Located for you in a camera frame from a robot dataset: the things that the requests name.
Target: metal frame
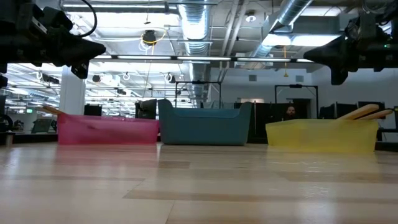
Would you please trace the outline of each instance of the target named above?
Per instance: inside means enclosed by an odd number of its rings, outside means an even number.
[[[214,56],[175,56],[175,55],[99,55],[90,62],[274,62],[274,63],[314,63],[302,58],[250,58],[250,57],[214,57]]]
[[[307,88],[314,88],[315,89],[315,98],[317,100],[317,118],[319,117],[319,99],[318,99],[318,86],[315,85],[275,85],[275,89],[274,89],[274,94],[275,94],[275,104],[278,103],[278,96],[277,96],[277,90],[278,87],[289,87],[289,88],[303,88],[303,87],[307,87]]]
[[[181,81],[181,82],[178,82],[178,81],[176,81],[175,82],[175,101],[174,101],[175,107],[177,107],[177,97],[178,97],[177,92],[178,92],[178,84],[179,83],[191,83],[194,85],[218,84],[218,86],[220,87],[219,92],[218,92],[218,98],[219,98],[220,103],[219,103],[218,107],[219,107],[219,109],[221,109],[221,82],[204,82],[204,81],[192,81],[192,82]]]

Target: blue bin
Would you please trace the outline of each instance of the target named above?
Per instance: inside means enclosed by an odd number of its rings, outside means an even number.
[[[242,146],[248,141],[251,103],[240,109],[173,108],[159,100],[164,144]]]

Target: pink bin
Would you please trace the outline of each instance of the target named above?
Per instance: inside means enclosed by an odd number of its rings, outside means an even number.
[[[58,115],[58,143],[155,144],[159,121],[110,116]]]

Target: yellow bin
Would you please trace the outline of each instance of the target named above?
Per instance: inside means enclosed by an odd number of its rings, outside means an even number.
[[[296,119],[266,124],[268,144],[299,152],[369,153],[377,121]]]

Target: pillar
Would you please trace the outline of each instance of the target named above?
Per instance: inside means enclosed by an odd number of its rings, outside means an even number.
[[[85,108],[86,81],[70,70],[62,68],[60,110],[67,114],[83,114]]]

